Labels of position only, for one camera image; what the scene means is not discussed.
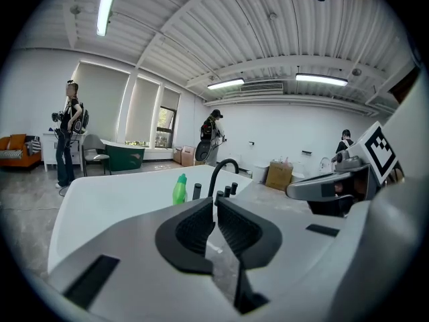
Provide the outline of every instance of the air conditioner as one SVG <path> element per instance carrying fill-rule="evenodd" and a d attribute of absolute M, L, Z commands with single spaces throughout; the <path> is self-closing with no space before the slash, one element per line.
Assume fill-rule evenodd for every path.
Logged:
<path fill-rule="evenodd" d="M 252 93 L 252 92 L 282 92 L 283 93 L 283 83 L 282 82 L 264 82 L 264 83 L 248 83 L 246 85 L 240 86 L 240 92 L 242 93 Z"/>

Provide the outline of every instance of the green bottle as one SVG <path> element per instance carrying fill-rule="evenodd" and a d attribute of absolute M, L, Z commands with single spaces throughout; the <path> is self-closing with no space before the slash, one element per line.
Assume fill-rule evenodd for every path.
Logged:
<path fill-rule="evenodd" d="M 186 175 L 182 174 L 177 180 L 176 186 L 173 190 L 173 205 L 182 204 L 186 202 Z"/>

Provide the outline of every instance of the white wall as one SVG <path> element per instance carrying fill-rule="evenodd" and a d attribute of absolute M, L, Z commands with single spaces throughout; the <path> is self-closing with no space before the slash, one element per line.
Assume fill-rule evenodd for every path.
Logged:
<path fill-rule="evenodd" d="M 64 108 L 66 82 L 80 61 L 128 73 L 133 70 L 129 64 L 81 52 L 13 51 L 0 75 L 0 137 L 11 133 L 40 136 L 54 127 L 51 114 Z M 202 105 L 202 99 L 160 76 L 145 70 L 138 73 L 180 93 L 174 145 L 196 146 L 200 139 L 198 124 L 204 122 L 209 111 Z"/>
<path fill-rule="evenodd" d="M 211 111 L 196 95 L 181 94 L 176 116 L 177 134 L 175 132 L 173 145 L 196 147 L 200 143 L 200 127 Z"/>
<path fill-rule="evenodd" d="M 290 162 L 303 163 L 309 175 L 318 172 L 323 157 L 331 159 L 335 155 L 344 129 L 349 129 L 352 140 L 357 140 L 376 120 L 334 109 L 291 105 L 219 109 L 224 116 L 227 143 L 219 147 L 218 161 L 241 157 L 240 167 L 251 169 L 256 162 L 269 164 L 282 156 Z M 303 156 L 302 150 L 312 152 L 311 157 Z"/>
<path fill-rule="evenodd" d="M 57 52 L 14 52 L 0 78 L 0 136 L 47 131 L 52 112 L 64 108 L 66 82 L 77 64 Z"/>
<path fill-rule="evenodd" d="M 144 160 L 170 160 L 173 158 L 173 149 L 145 149 Z"/>

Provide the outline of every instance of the white ceiling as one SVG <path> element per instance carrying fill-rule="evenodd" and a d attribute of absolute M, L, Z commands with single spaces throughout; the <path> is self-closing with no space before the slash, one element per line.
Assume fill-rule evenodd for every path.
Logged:
<path fill-rule="evenodd" d="M 282 81 L 287 95 L 360 105 L 379 91 L 372 104 L 382 111 L 397 107 L 388 90 L 413 67 L 404 30 L 382 0 L 115 0 L 104 38 L 96 35 L 99 1 L 45 0 L 15 47 L 118 59 L 208 101 L 236 90 L 210 91 L 211 81 L 243 77 Z M 298 83 L 298 71 L 347 78 L 349 85 Z"/>

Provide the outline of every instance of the white cabinet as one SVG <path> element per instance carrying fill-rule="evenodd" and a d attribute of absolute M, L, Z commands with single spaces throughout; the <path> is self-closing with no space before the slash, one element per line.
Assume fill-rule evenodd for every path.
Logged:
<path fill-rule="evenodd" d="M 82 143 L 86 133 L 72 136 L 70 143 L 70 153 L 73 164 L 79 164 L 80 170 L 83 170 L 82 164 Z M 56 164 L 56 146 L 58 144 L 57 135 L 54 132 L 46 132 L 42 136 L 42 155 L 45 163 L 45 171 L 48 171 L 49 164 Z"/>

